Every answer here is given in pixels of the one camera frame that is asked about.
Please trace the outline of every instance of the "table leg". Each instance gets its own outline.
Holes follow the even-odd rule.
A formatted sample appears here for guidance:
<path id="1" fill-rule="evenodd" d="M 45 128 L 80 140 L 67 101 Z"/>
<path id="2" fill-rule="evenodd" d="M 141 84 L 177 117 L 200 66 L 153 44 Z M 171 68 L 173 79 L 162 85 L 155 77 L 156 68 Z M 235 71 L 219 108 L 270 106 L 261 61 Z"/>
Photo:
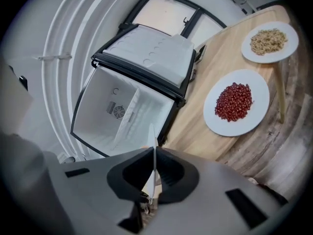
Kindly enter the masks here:
<path id="1" fill-rule="evenodd" d="M 274 79 L 279 102 L 280 122 L 284 123 L 286 113 L 285 85 L 278 63 L 274 64 Z"/>

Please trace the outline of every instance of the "wooden tabletop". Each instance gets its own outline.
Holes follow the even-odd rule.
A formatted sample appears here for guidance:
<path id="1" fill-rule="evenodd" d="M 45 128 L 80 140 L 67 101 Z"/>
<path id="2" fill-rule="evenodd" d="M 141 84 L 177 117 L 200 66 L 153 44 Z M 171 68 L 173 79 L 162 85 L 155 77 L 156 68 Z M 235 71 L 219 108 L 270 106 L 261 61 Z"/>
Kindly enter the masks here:
<path id="1" fill-rule="evenodd" d="M 205 44 L 206 52 L 197 67 L 196 79 L 189 84 L 187 103 L 180 109 L 163 147 L 216 160 L 227 152 L 239 137 L 223 137 L 212 132 L 203 118 L 203 105 L 211 88 L 226 74 L 240 69 L 257 71 L 266 82 L 273 75 L 272 64 L 257 64 L 241 54 L 241 44 L 255 27 L 271 22 L 289 23 L 281 6 L 258 11 L 220 31 Z"/>

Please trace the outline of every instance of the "pile of red beans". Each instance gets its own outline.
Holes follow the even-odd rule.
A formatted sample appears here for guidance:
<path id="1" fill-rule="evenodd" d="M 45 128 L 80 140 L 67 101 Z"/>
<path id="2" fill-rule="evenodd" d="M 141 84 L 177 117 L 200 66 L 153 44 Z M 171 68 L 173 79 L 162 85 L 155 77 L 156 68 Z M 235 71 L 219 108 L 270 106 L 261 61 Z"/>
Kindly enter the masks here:
<path id="1" fill-rule="evenodd" d="M 216 103 L 215 115 L 222 119 L 230 122 L 244 118 L 252 104 L 249 85 L 233 83 L 231 86 L 227 86 Z"/>

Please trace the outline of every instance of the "oval white plate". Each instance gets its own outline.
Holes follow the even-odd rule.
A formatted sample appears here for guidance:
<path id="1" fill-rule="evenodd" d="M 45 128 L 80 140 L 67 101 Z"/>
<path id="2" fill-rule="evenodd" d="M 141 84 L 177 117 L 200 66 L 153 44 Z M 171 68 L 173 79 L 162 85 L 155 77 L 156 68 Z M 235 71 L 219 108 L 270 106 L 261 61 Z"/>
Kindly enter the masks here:
<path id="1" fill-rule="evenodd" d="M 253 104 L 244 119 L 228 122 L 227 119 L 215 115 L 215 107 L 220 94 L 233 82 L 249 85 Z M 222 77 L 210 90 L 204 103 L 203 116 L 206 125 L 212 131 L 222 136 L 234 137 L 255 128 L 264 118 L 268 104 L 268 85 L 263 77 L 253 70 L 237 70 Z"/>
<path id="2" fill-rule="evenodd" d="M 263 56 L 255 54 L 251 50 L 251 37 L 256 35 L 259 30 L 267 30 L 267 29 L 274 29 L 277 28 L 281 32 L 284 32 L 287 36 L 288 41 L 285 42 L 283 49 L 273 52 L 273 53 L 266 53 Z M 274 63 L 278 62 L 280 60 L 283 60 L 287 57 L 289 57 L 291 54 L 295 52 L 299 45 L 299 38 L 295 30 L 287 23 L 283 22 L 270 22 L 270 23 L 264 23 L 253 30 L 251 30 L 248 35 L 246 36 L 245 40 L 243 41 L 243 44 L 241 45 L 241 52 L 243 56 L 255 63 L 261 63 L 261 64 L 268 64 L 268 63 Z"/>

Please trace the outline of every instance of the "open lid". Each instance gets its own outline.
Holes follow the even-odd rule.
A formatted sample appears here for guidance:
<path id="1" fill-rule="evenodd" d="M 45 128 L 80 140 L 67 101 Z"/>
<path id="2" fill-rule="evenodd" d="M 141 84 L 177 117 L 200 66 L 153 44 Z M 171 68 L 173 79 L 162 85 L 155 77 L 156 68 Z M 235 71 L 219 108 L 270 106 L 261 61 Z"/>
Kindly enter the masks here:
<path id="1" fill-rule="evenodd" d="M 149 87 L 183 99 L 196 53 L 193 46 L 180 35 L 136 24 L 102 46 L 92 56 L 92 65 L 145 80 Z"/>

